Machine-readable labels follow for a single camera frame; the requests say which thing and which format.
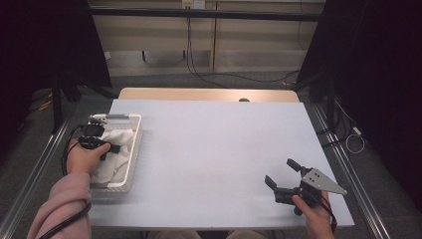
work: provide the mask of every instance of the black curtain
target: black curtain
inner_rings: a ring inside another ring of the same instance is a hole
[[[0,136],[1,158],[28,114],[32,94],[49,88],[53,76],[72,72],[111,87],[93,17],[53,10],[76,6],[89,7],[86,0],[0,2],[0,118],[7,125]]]
[[[421,2],[365,0],[348,10],[341,4],[327,0],[324,13],[343,13],[350,21],[344,29],[318,24],[300,81],[323,66],[333,69],[346,110],[422,211]],[[324,81],[311,88],[317,99],[325,89]]]

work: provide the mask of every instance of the hand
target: hand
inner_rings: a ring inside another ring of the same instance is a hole
[[[68,173],[86,172],[90,174],[96,168],[103,153],[109,150],[110,144],[105,143],[95,149],[86,149],[78,143],[77,139],[72,139],[69,148],[72,149],[66,164]]]
[[[322,191],[321,203],[329,208],[328,193]],[[312,239],[333,239],[334,235],[330,226],[330,215],[318,203],[310,208],[298,195],[293,196],[293,201],[302,210],[307,218],[308,235]]]

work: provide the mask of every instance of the pink sleeve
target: pink sleeve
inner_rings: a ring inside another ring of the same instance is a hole
[[[28,233],[28,239],[40,238],[53,227],[82,211],[91,202],[90,176],[71,173],[51,189],[49,200],[38,211]],[[88,214],[58,232],[53,238],[91,238]]]

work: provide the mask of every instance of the white table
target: white table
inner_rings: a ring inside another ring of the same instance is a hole
[[[115,100],[110,113],[141,114],[143,137],[130,193],[94,199],[95,227],[305,226],[293,206],[275,202],[265,175],[298,186],[300,175],[286,165],[292,158],[334,179],[301,103]],[[341,195],[330,202],[338,226],[354,224]]]

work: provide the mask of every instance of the towel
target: towel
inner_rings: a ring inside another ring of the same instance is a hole
[[[103,133],[101,140],[120,146],[119,153],[108,153],[93,172],[91,183],[123,182],[134,140],[132,129],[113,129]]]

